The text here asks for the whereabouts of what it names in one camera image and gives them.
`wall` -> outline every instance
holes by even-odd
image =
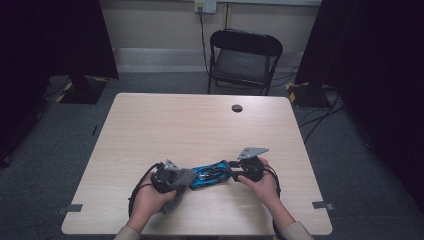
[[[101,1],[112,47],[201,50],[199,15],[192,1]],[[282,62],[298,64],[318,6],[217,3],[203,15],[206,50],[210,35],[225,26],[267,33],[284,46]]]

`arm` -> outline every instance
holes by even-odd
[[[265,167],[267,165],[269,166],[267,160],[264,158],[260,159]],[[253,182],[243,176],[239,176],[239,180],[252,189],[259,200],[265,205],[271,213],[278,230],[286,239],[313,239],[303,225],[300,222],[296,222],[284,207],[277,195],[275,179],[269,172],[264,171],[263,178],[259,182]]]
[[[119,231],[115,239],[138,239],[149,219],[155,215],[164,203],[174,199],[177,191],[161,194],[151,185],[151,172],[147,175],[135,198],[133,211],[125,227]]]

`baseboard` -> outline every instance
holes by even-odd
[[[116,48],[118,72],[201,72],[206,71],[199,49]],[[209,53],[206,53],[209,64]],[[277,72],[290,72],[299,66],[303,52],[283,53]]]

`chair leg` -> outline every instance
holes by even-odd
[[[208,79],[208,94],[211,93],[211,83],[212,83],[212,79],[211,79],[211,76],[209,75],[209,79]]]
[[[269,87],[270,87],[270,86],[267,86],[267,87],[266,87],[266,90],[265,90],[265,95],[264,95],[264,96],[268,96],[268,92],[269,92]]]

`chair seat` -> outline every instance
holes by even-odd
[[[265,84],[268,80],[269,62],[268,56],[221,49],[213,75]]]

